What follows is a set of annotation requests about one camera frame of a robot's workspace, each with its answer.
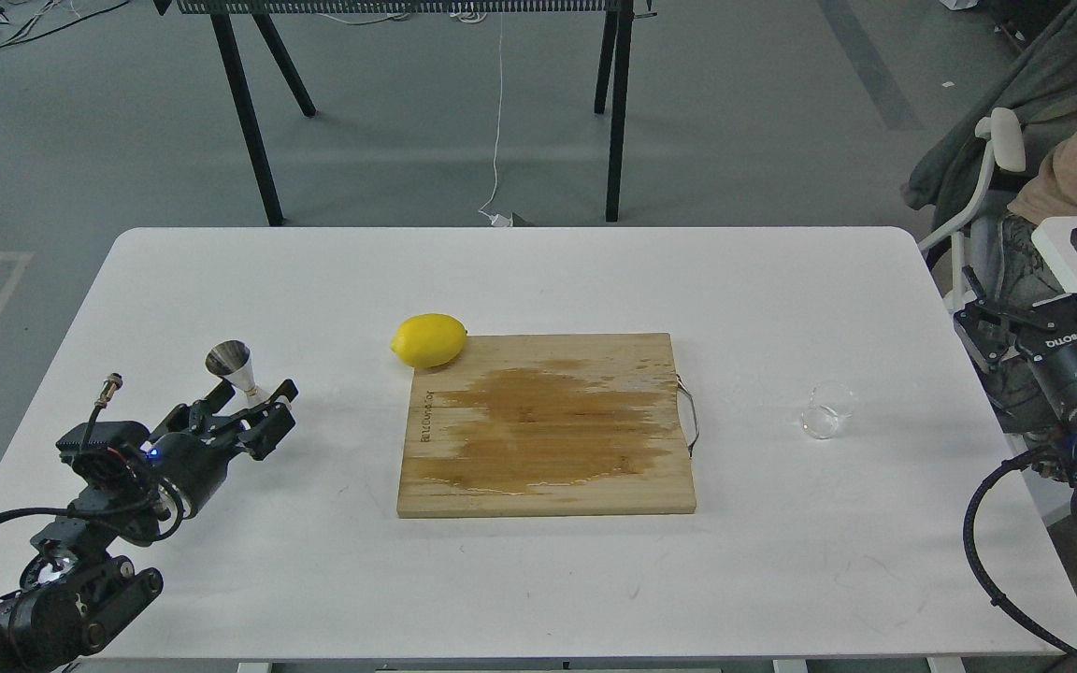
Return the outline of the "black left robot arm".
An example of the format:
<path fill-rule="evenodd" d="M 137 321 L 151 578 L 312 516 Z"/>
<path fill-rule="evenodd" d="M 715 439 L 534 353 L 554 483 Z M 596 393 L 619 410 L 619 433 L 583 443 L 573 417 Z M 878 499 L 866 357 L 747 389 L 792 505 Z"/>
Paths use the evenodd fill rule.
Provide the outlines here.
<path fill-rule="evenodd" d="M 36 555 L 16 591 L 0 595 L 0 672 L 50 672 L 102 651 L 160 595 L 157 569 L 137 569 L 108 547 L 146 547 L 200 514 L 236 455 L 264 460 L 294 427 L 293 380 L 270 399 L 223 413 L 235 388 L 223 380 L 178 405 L 157 427 L 106 422 L 99 413 L 122 384 L 112 375 L 89 421 L 57 441 L 84 490 L 34 535 Z"/>

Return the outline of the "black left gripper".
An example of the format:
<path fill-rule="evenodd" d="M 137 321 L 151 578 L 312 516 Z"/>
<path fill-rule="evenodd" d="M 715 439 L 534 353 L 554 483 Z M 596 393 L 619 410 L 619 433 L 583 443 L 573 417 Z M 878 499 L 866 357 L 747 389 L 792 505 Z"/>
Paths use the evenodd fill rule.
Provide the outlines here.
<path fill-rule="evenodd" d="M 153 430 L 149 460 L 172 483 L 185 515 L 195 517 L 215 495 L 236 455 L 265 460 L 295 426 L 291 402 L 298 396 L 293 379 L 284 379 L 272 396 L 255 408 L 221 416 L 235 388 L 221 380 L 201 399 L 178 404 Z"/>

